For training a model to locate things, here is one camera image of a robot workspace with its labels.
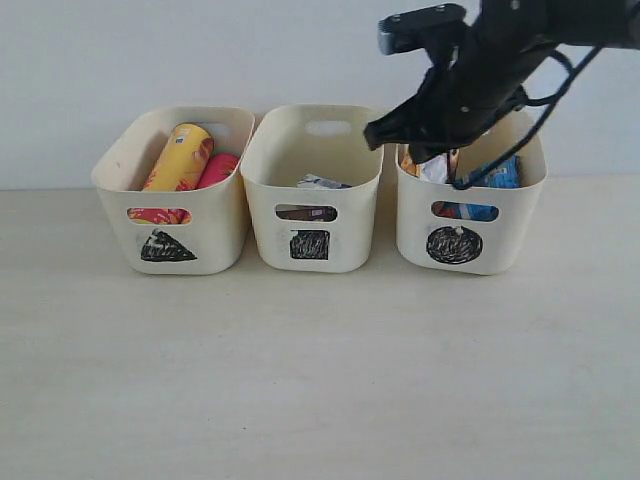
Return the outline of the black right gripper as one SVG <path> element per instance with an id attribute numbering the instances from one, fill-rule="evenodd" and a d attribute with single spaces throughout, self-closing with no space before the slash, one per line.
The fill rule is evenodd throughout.
<path id="1" fill-rule="evenodd" d="M 411 98 L 366 125 L 368 148 L 408 144 L 426 163 L 472 144 L 554 49 L 551 13 L 546 3 L 484 3 L 466 24 L 464 7 L 444 3 L 381 20 L 383 54 L 423 49 L 432 66 Z"/>

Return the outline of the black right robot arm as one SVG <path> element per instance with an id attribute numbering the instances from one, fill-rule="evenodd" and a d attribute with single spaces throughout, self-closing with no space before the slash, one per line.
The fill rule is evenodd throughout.
<path id="1" fill-rule="evenodd" d="M 444 3 L 380 21 L 383 54 L 422 49 L 431 66 L 413 96 L 365 127 L 370 149 L 466 147 L 523 104 L 523 82 L 558 46 L 639 47 L 636 1 L 483 1 L 472 23 L 465 15 Z"/>

